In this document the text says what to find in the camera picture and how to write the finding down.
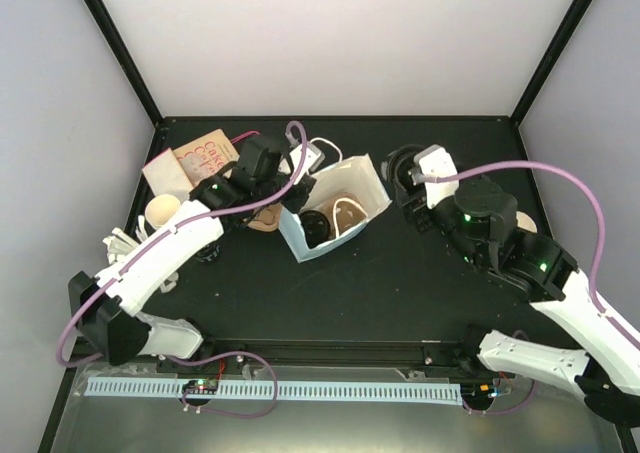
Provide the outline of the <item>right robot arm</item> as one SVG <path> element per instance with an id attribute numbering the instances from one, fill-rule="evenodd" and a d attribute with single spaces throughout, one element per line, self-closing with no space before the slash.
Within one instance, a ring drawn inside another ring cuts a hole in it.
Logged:
<path id="1" fill-rule="evenodd" d="M 449 186 L 392 182 L 404 216 L 433 227 L 475 269 L 508 285 L 578 344 L 554 348 L 496 329 L 469 330 L 471 356 L 485 369 L 527 376 L 574 394 L 599 417 L 639 425 L 639 332 L 606 300 L 555 240 L 519 227 L 517 200 L 488 177 Z"/>

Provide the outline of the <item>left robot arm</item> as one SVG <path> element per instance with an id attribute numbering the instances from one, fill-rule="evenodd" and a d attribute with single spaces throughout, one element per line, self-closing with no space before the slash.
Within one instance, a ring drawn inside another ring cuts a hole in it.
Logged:
<path id="1" fill-rule="evenodd" d="M 94 276 L 84 272 L 69 282 L 72 318 L 95 352 L 90 361 L 122 365 L 141 355 L 191 358 L 204 335 L 188 319 L 150 315 L 143 308 L 161 284 L 194 256 L 212 251 L 224 233 L 249 222 L 273 204 L 300 208 L 314 185 L 308 175 L 306 138 L 296 143 L 300 157 L 284 143 L 255 136 L 237 160 L 201 180 L 187 201 L 148 239 Z"/>

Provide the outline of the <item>black coffee lid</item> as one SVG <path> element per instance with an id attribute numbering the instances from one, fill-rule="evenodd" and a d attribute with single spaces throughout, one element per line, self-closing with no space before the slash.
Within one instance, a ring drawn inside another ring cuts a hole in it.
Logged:
<path id="1" fill-rule="evenodd" d="M 405 187 L 413 186 L 411 171 L 414 157 L 422 151 L 421 145 L 409 144 L 391 152 L 381 164 L 381 175 L 388 183 L 396 182 Z"/>
<path id="2" fill-rule="evenodd" d="M 305 241 L 309 249 L 329 241 L 331 227 L 328 218 L 316 210 L 307 210 L 299 215 Z"/>

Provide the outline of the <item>brown pulp cup carrier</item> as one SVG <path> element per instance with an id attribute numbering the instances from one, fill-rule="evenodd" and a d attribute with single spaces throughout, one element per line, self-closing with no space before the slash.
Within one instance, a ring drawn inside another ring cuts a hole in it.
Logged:
<path id="1" fill-rule="evenodd" d="M 331 236 L 339 238 L 351 228 L 368 219 L 368 214 L 360 202 L 352 195 L 335 195 L 325 201 L 319 211 L 329 220 Z"/>

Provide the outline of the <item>light blue paper bag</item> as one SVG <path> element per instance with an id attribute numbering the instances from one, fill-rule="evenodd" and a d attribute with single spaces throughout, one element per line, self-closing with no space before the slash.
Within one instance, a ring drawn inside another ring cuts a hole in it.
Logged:
<path id="1" fill-rule="evenodd" d="M 278 223 L 299 263 L 337 249 L 391 204 L 367 154 L 335 162 L 311 178 L 316 183 L 301 210 L 292 213 L 283 208 Z"/>

